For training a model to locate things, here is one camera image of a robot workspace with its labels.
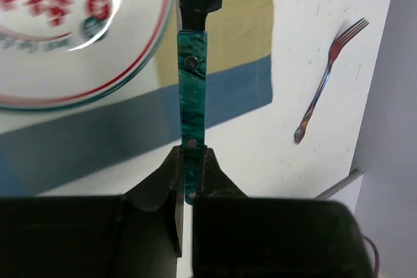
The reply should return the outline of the white plate with red characters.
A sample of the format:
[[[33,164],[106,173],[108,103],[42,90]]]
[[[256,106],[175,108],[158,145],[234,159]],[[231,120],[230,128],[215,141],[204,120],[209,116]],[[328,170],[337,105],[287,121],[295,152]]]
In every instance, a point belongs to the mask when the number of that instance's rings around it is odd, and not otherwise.
[[[97,101],[152,59],[173,0],[1,0],[1,108]]]

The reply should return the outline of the blue beige cloth placemat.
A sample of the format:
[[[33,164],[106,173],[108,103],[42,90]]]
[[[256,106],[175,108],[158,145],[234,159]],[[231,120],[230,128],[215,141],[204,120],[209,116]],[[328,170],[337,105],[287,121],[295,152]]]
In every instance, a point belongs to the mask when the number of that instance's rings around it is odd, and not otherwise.
[[[84,186],[105,171],[112,188],[128,174],[144,178],[180,141],[177,27],[169,27],[148,65],[125,86],[86,106],[49,113],[1,113],[1,194],[100,193]],[[272,102],[274,0],[223,0],[207,20],[206,126]]]

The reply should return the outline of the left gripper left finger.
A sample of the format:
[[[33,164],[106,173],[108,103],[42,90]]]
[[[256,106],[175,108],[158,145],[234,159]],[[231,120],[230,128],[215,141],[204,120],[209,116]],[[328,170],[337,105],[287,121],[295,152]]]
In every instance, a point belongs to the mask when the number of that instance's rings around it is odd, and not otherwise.
[[[2,277],[175,277],[182,149],[122,195],[3,197]]]

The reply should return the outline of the pink iridescent fork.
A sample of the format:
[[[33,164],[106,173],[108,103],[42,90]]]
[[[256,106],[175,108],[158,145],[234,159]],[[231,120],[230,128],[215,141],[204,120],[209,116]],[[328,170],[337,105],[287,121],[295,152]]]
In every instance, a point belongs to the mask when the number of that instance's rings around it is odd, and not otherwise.
[[[363,31],[369,25],[369,21],[363,17],[360,18],[358,21],[353,23],[344,31],[339,31],[336,37],[333,39],[329,50],[328,50],[328,60],[326,64],[326,68],[324,70],[324,74],[321,78],[319,86],[315,91],[315,94],[302,118],[298,128],[295,130],[293,134],[293,141],[294,144],[298,145],[304,138],[306,134],[306,130],[311,119],[311,116],[315,110],[317,102],[329,80],[333,64],[335,63],[336,59],[338,58],[341,50],[350,42],[357,34]]]

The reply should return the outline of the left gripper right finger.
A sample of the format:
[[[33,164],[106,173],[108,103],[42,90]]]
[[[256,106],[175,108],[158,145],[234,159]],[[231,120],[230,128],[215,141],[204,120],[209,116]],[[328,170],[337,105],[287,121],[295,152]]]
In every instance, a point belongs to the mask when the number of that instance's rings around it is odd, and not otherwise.
[[[372,277],[340,202],[246,196],[204,151],[192,214],[195,277]]]

